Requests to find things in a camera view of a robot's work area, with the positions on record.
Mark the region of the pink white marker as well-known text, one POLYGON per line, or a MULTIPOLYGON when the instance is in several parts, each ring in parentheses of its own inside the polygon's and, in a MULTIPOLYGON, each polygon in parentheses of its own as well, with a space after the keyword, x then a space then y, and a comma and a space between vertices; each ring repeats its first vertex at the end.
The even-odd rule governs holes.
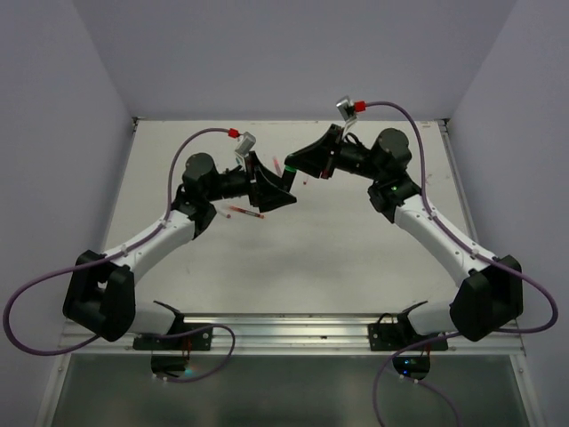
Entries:
POLYGON ((232 218, 231 213, 225 208, 222 208, 222 207, 216 205, 215 210, 216 210, 216 213, 223 218, 226 218, 226 219, 232 218))

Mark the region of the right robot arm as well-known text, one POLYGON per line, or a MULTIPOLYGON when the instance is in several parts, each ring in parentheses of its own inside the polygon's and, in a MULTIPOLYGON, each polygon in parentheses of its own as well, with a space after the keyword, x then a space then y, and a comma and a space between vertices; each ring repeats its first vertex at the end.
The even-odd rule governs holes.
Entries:
POLYGON ((520 316, 524 309, 520 263, 497 257, 472 241, 434 207, 423 204, 423 189, 407 172, 409 141, 397 129, 383 130, 367 148, 354 134, 331 125, 325 135, 285 158, 288 168, 329 179, 337 170, 371 180, 374 210, 415 238, 457 286, 449 302, 418 302, 397 316, 396 338, 416 349, 428 336, 458 332, 472 342, 520 316))

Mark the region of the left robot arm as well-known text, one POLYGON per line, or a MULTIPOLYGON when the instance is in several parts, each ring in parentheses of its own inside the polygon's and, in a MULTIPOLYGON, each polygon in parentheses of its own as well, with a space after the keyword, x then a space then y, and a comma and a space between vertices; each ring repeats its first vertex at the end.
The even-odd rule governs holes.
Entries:
POLYGON ((163 302, 138 303, 137 284, 171 252, 207 230, 217 214, 216 201, 246 196, 262 213, 295 203, 290 192, 295 174, 291 168, 272 173, 255 152, 224 172, 206 153, 190 156, 162 218, 105 254, 86 251, 77 258, 63 315, 108 342, 132 333, 153 336, 168 350, 179 347, 186 332, 181 312, 163 302))

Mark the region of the green black highlighter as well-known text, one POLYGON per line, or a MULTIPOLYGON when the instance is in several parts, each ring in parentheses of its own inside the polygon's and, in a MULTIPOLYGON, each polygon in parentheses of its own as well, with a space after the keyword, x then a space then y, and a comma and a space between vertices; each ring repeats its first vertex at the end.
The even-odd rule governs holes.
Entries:
POLYGON ((289 165, 284 166, 283 174, 281 176, 283 191, 292 195, 292 187, 296 178, 297 170, 289 165))

